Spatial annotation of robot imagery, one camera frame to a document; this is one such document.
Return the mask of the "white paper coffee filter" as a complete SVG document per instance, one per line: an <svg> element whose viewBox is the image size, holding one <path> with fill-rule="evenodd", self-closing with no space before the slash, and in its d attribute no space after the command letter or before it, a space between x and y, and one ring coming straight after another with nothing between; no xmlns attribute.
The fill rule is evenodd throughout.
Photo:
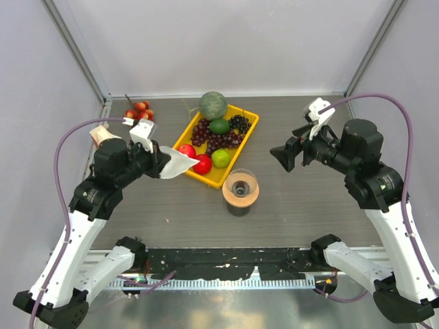
<svg viewBox="0 0 439 329"><path fill-rule="evenodd" d="M160 150L164 154L171 156L170 161L164 166L160 173L161 179L164 180L175 178L200 162L168 146L160 146Z"/></svg>

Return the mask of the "clear glass ribbed dripper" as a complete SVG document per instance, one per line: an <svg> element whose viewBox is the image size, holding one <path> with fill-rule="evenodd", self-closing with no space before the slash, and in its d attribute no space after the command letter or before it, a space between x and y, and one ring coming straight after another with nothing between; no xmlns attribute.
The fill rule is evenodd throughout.
<svg viewBox="0 0 439 329"><path fill-rule="evenodd" d="M225 185L235 197L247 197L255 192L258 182L250 170L235 169L228 174Z"/></svg>

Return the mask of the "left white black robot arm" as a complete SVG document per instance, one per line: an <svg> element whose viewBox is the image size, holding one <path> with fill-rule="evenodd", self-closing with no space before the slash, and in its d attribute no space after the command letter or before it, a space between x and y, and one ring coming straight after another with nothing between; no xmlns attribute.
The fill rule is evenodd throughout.
<svg viewBox="0 0 439 329"><path fill-rule="evenodd" d="M52 328L77 328L103 288L125 271L138 273L147 262L145 245L123 237L84 274L80 268L97 235L123 199L123 189L142 175L159 178L171 156L142 144L111 138L100 143L91 174L75 189L68 223L36 284L18 292L13 305Z"/></svg>

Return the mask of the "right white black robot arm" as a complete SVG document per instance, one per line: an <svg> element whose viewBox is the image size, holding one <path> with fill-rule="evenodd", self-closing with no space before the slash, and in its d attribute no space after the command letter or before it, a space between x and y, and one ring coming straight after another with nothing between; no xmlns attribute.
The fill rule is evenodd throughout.
<svg viewBox="0 0 439 329"><path fill-rule="evenodd" d="M438 295L428 283L418 262L412 241L416 230L411 214L404 215L403 178L381 161L383 135L377 126L364 119L351 119L344 124L341 137L328 125L316 136L311 125L292 132L283 146L270 154L290 172L295 159L303 155L303 165L318 161L344 175L348 194L372 222L388 255L391 269L382 269L371 260L354 252L333 234L311 244L310 261L319 270L336 268L369 292L381 314L394 324L421 323L433 317L438 309Z"/></svg>

